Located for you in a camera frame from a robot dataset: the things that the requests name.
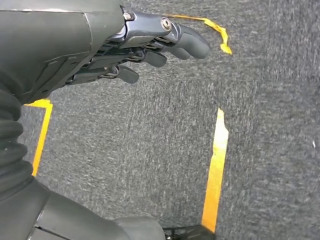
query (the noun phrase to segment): yellow tape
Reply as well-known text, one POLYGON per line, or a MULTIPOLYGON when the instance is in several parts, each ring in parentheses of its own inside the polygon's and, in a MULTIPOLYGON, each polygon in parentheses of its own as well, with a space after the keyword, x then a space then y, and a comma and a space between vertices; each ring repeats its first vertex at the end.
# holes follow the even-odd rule
POLYGON ((216 230, 218 216, 228 138, 229 131, 225 127, 224 113, 219 108, 215 124, 213 155, 210 163, 202 220, 203 226, 214 233, 216 230))
POLYGON ((45 109, 45 117, 43 118, 42 122, 42 127, 41 128, 40 136, 38 140, 38 146, 36 147, 35 154, 34 155, 32 163, 32 176, 35 177, 37 175, 38 169, 39 168, 40 161, 42 160, 42 150, 44 149, 47 132, 49 127, 49 122, 51 116, 52 108, 54 107, 54 105, 52 105, 49 99, 41 99, 31 104, 26 104, 25 106, 45 109))
POLYGON ((226 54, 232 54, 231 48, 228 46, 228 34, 226 28, 217 25, 215 22, 213 22, 208 18, 205 17, 198 17, 198 16, 187 16, 187 15, 176 15, 176 14, 165 14, 166 17, 169 18, 181 18, 181 19, 191 19, 191 20, 197 20, 197 21, 203 21, 205 25, 208 25, 211 28, 213 28, 217 32, 219 32, 223 40, 223 43, 220 45, 220 48, 226 54))

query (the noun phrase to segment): black base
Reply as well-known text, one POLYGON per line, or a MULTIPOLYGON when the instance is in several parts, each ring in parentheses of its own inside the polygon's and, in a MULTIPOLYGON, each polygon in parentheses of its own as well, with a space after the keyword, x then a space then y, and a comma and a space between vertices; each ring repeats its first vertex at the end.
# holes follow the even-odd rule
POLYGON ((216 235, 204 226, 164 228, 166 240, 216 240, 216 235))

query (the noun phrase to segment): yellow floor marking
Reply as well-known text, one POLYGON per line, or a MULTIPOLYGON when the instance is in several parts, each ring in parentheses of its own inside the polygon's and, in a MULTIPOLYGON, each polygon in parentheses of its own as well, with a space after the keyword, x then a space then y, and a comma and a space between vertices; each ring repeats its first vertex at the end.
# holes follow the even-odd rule
POLYGON ((226 53, 226 54, 230 54, 230 55, 232 54, 232 51, 231 50, 231 48, 228 46, 229 37, 228 37, 226 29, 224 27, 219 26, 218 24, 213 22, 208 18, 198 17, 198 16, 177 15, 177 14, 165 14, 164 16, 168 17, 168 18, 180 18, 180 19, 202 21, 205 25, 213 28, 221 35, 223 40, 223 43, 220 45, 220 48, 221 50, 223 50, 224 53, 226 53))
POLYGON ((202 221, 202 226, 214 233, 216 231, 218 216, 228 137, 229 131, 225 127, 224 113, 219 108, 215 124, 213 155, 210 163, 202 221))
POLYGON ((42 127, 41 128, 40 136, 38 140, 38 146, 36 147, 35 154, 33 159, 33 172, 32 176, 36 176, 38 169, 39 168, 40 161, 42 160, 42 150, 44 149, 45 142, 46 140, 47 132, 49 127, 50 118, 51 116, 52 108, 54 105, 51 103, 49 99, 41 99, 35 101, 31 104, 26 104, 25 106, 36 107, 45 109, 45 117, 43 118, 42 127))

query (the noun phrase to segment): metal screw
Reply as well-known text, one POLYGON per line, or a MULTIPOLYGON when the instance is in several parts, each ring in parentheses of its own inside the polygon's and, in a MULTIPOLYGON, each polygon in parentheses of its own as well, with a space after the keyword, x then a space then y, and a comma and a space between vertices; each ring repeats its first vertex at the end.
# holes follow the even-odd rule
POLYGON ((127 21, 133 19, 132 16, 128 12, 125 12, 123 14, 123 17, 125 18, 125 20, 127 20, 127 21))
POLYGON ((171 22, 166 17, 162 17, 161 19, 161 25, 162 26, 163 29, 165 29, 166 31, 171 31, 171 30, 171 22))

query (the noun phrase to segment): robotic arm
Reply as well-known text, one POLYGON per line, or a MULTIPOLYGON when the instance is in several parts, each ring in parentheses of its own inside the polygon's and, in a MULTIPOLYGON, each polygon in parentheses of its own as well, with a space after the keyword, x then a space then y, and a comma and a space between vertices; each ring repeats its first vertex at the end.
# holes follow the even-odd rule
POLYGON ((153 219, 106 220, 42 185, 23 160, 27 149, 17 142, 23 129, 17 121, 21 105, 66 85, 137 82, 137 73, 122 65, 126 62, 162 67, 165 52, 203 59, 210 51, 205 39, 120 0, 2 0, 0 22, 0 239, 166 238, 153 219))

